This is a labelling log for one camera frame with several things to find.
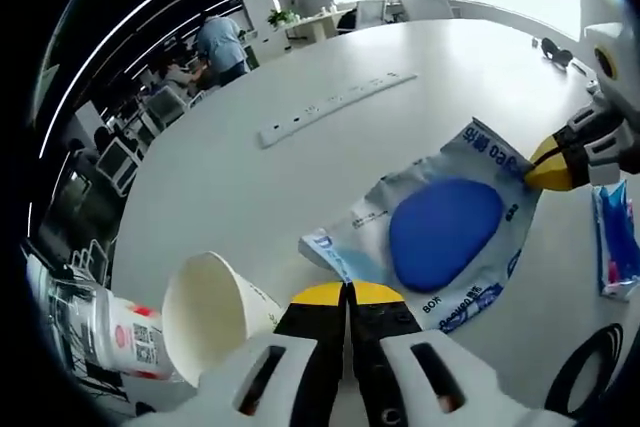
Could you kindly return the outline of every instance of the plastic wrapper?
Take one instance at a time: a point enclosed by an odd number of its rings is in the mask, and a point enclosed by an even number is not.
[[[628,302],[640,284],[640,248],[635,239],[633,208],[626,181],[594,187],[598,288],[601,295]]]
[[[304,235],[298,250],[315,264],[335,270],[346,282],[389,285],[402,294],[424,329],[451,332],[491,305],[516,268],[541,193],[524,182],[532,168],[504,139],[474,119],[439,153],[384,176],[337,222]],[[448,177],[492,187],[504,212],[493,237],[451,283],[434,292],[412,291],[394,272],[390,219],[404,199]]]

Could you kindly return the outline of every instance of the blue shirt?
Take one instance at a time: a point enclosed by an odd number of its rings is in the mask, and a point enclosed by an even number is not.
[[[240,28],[232,19],[213,17],[207,19],[198,32],[198,52],[209,57],[214,69],[220,72],[229,70],[246,58],[238,34]]]

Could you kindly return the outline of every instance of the paper cup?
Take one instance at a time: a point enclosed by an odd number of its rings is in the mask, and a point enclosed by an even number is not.
[[[191,257],[174,275],[162,304],[167,353],[194,387],[200,374],[254,334],[272,331],[282,308],[218,254]]]

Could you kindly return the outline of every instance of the power outlet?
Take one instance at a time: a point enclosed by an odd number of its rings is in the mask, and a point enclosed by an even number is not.
[[[271,147],[273,144],[279,142],[285,137],[292,135],[298,130],[335,112],[336,110],[370,97],[383,90],[403,84],[409,80],[413,80],[416,77],[416,74],[398,74],[396,72],[389,72],[363,84],[355,85],[345,92],[341,92],[315,102],[314,104],[305,107],[300,113],[293,114],[287,119],[282,119],[279,122],[273,122],[261,129],[260,132],[258,132],[260,145],[262,145],[263,149]]]

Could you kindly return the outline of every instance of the round table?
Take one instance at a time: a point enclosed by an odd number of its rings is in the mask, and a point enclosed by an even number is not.
[[[257,133],[272,121],[389,71],[418,78],[260,148]],[[339,218],[382,175],[437,152],[472,116],[531,155],[589,102],[586,83],[550,64],[529,35],[481,20],[393,24],[294,51],[207,97],[153,142],[122,218],[113,291],[160,308],[185,259],[212,250],[286,305],[336,279],[298,254],[298,238]],[[629,194],[640,199],[640,177]],[[591,212],[590,187],[544,193],[507,288],[451,334],[525,405],[542,406],[562,364],[598,328],[623,324],[621,359],[638,329],[639,296],[598,296]],[[163,410],[194,393],[126,384],[130,397]],[[345,383],[334,416],[366,425],[356,391]]]

